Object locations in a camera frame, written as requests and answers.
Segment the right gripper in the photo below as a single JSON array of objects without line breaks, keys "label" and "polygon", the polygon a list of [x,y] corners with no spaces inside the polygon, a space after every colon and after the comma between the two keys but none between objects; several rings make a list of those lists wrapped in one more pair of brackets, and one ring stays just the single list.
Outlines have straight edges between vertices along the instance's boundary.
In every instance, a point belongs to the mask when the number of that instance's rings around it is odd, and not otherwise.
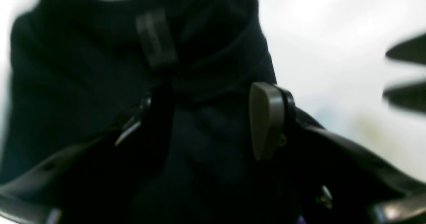
[{"label": "right gripper", "polygon": [[382,97],[392,107],[425,115],[426,113],[426,35],[409,37],[393,45],[385,57],[401,71],[389,83]]}]

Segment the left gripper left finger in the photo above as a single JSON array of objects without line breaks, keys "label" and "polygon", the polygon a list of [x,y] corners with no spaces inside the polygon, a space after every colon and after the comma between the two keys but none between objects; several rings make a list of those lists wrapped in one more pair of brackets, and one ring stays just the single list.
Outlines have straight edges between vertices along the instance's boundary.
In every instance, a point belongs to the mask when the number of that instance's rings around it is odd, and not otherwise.
[{"label": "left gripper left finger", "polygon": [[128,224],[133,199],[168,155],[175,98],[150,91],[134,116],[1,186],[10,224]]}]

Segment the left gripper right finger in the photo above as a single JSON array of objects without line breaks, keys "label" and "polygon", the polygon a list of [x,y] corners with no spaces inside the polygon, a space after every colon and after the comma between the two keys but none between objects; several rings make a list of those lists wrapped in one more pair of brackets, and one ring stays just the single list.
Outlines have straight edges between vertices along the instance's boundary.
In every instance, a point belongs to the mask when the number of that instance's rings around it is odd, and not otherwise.
[{"label": "left gripper right finger", "polygon": [[254,82],[254,158],[289,182],[307,224],[424,224],[425,183],[322,127],[276,84]]}]

